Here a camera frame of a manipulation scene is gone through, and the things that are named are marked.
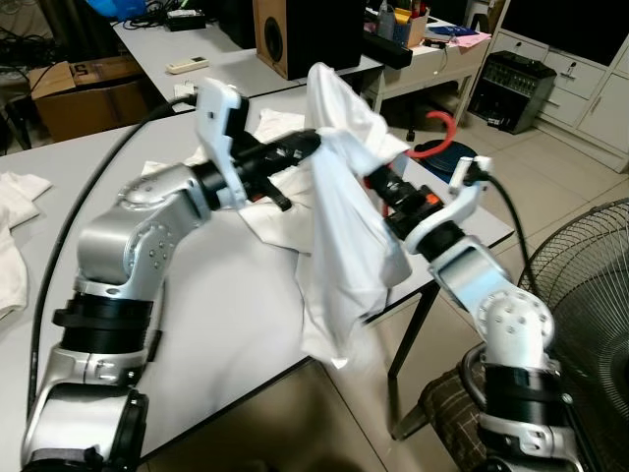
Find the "chair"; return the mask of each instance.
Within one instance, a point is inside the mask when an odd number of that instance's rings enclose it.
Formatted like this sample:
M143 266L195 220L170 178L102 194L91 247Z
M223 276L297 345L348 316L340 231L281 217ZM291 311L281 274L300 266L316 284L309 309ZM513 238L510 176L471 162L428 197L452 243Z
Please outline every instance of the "chair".
M550 236L530 265L555 319L551 356L561 363L582 463L629 471L629 199L592 208ZM522 274L518 285L530 290ZM483 345L429 383L393 429L402 440L431 423L463 472L486 455L477 436L484 409Z

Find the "desk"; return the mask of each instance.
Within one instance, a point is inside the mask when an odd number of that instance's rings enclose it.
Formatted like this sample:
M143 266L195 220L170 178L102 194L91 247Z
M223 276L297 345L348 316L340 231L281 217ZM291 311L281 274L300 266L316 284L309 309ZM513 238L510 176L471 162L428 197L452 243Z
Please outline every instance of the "desk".
M167 100L173 98L175 84L187 81L196 84L203 77L234 85L247 97L306 83L306 78L285 80L257 58L255 49L241 49L217 25L187 31L170 31L166 27L129 30L124 29L122 24L113 29ZM205 57L209 67L176 76L166 72L166 64L195 56ZM381 66L379 62L362 56L359 66L337 73L352 74Z
M427 28L449 25L437 20L428 24ZM365 83L363 95L372 100L373 110L379 112L382 101L387 98L462 80L459 103L454 112L458 124L467 108L474 77L483 65L490 42L491 38L488 38L471 48L447 46L445 50L422 45L414 47L409 66L400 70L385 67L368 84Z
M255 98L248 130L264 107L304 112L306 89L295 88ZM80 229L109 208L119 188L140 174L150 159L175 162L198 145L193 113L158 120L138 133L103 175L81 211L52 280L41 336L41 367L61 329L52 311L72 296L76 243ZM125 129L12 154L0 159L0 172L34 173L54 187L37 199L37 218L13 231L29 270L29 305L0 321L2 428L0 472L18 470L25 427L29 337L34 302L50 248L87 176ZM420 166L409 166L416 183L445 196L445 184ZM486 211L465 229L493 244L511 229ZM292 251L262 244L233 211L219 211L177 249L169 272L164 338L157 362L140 384L150 409L143 454L171 442L226 406L285 375L305 359L300 351L302 297L294 280ZM391 304L413 296L430 283L422 258L410 259L413 274L393 289Z

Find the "tiled floor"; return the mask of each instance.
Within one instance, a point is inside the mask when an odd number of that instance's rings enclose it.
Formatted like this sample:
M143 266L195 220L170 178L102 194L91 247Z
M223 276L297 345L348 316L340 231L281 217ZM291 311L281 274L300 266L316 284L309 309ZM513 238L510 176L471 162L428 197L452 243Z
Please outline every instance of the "tiled floor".
M442 136L432 126L421 127L428 130L417 133L417 142ZM406 136L405 130L394 132ZM511 136L468 116L456 139L494 157L494 174L520 211L531 252L590 207L629 197L626 174L616 174L537 130ZM484 206L510 223L495 191L487 193ZM517 280L523 264L515 237L493 251ZM309 364L153 458L147 469L222 471L257 458L282 471L456 471L430 427L405 442L395 442L387 433L386 366L416 303L407 303L372 327L385 348L380 365L368 372L345 372ZM439 295L400 373L401 411L408 411L427 382L452 368L478 342L470 317Z

